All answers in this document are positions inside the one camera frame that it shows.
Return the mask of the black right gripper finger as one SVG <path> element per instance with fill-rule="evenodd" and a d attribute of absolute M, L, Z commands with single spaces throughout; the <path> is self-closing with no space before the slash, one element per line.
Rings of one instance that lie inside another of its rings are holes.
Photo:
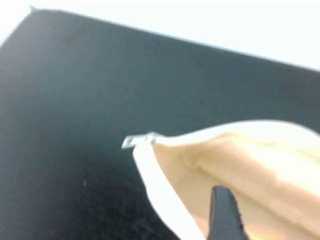
<path fill-rule="evenodd" d="M 238 203 L 231 190 L 222 185 L 212 188 L 208 240 L 248 240 Z"/>

